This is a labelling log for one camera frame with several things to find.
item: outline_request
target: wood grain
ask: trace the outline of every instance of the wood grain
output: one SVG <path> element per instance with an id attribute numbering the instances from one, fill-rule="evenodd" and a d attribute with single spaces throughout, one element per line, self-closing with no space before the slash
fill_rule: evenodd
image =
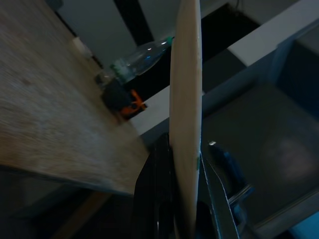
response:
<path id="1" fill-rule="evenodd" d="M 189 238 L 196 221 L 201 131 L 202 58 L 198 0 L 179 7 L 170 73 L 169 140 Z"/>
<path id="2" fill-rule="evenodd" d="M 133 193 L 147 152 L 43 0 L 0 3 L 0 165 Z"/>

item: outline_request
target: clear plastic bottle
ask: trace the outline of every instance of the clear plastic bottle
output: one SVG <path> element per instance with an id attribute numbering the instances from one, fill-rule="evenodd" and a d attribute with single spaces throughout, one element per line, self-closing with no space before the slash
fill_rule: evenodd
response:
<path id="1" fill-rule="evenodd" d="M 110 65 L 121 84 L 149 70 L 171 46 L 172 38 L 152 41 L 139 46 L 132 54 L 116 60 Z"/>

